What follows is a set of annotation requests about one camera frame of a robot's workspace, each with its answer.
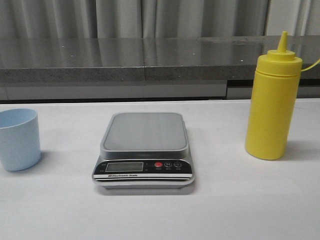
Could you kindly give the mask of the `yellow squeeze bottle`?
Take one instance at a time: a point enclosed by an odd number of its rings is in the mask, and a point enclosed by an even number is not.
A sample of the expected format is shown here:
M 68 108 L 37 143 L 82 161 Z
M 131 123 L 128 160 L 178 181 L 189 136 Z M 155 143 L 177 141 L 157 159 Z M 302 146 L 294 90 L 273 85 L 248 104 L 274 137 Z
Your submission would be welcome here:
M 244 147 L 267 161 L 285 154 L 301 74 L 320 64 L 303 67 L 287 46 L 288 32 L 283 31 L 277 48 L 258 57 L 254 73 Z

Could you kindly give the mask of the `grey pleated curtain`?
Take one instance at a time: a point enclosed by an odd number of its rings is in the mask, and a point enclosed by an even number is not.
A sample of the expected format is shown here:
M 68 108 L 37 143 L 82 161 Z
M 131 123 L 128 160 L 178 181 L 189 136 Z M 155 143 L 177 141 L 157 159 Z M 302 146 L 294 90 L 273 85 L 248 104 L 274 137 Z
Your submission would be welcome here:
M 3 0 L 2 39 L 201 38 L 320 33 L 317 0 Z

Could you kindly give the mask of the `silver electronic kitchen scale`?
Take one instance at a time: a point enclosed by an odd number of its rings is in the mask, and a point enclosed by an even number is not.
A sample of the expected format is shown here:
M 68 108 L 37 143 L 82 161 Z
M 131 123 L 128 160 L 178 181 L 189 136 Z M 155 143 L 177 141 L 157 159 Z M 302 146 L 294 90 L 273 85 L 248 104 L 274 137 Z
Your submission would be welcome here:
M 195 180 L 183 116 L 119 112 L 100 142 L 92 181 L 106 189 L 183 188 Z

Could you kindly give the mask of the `light blue plastic cup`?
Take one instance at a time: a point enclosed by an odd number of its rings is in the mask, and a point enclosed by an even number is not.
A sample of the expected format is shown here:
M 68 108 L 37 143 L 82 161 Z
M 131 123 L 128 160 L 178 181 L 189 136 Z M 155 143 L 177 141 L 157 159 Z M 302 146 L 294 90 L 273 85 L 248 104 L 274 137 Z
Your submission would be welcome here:
M 0 162 L 7 171 L 28 169 L 41 159 L 38 113 L 29 108 L 0 112 Z

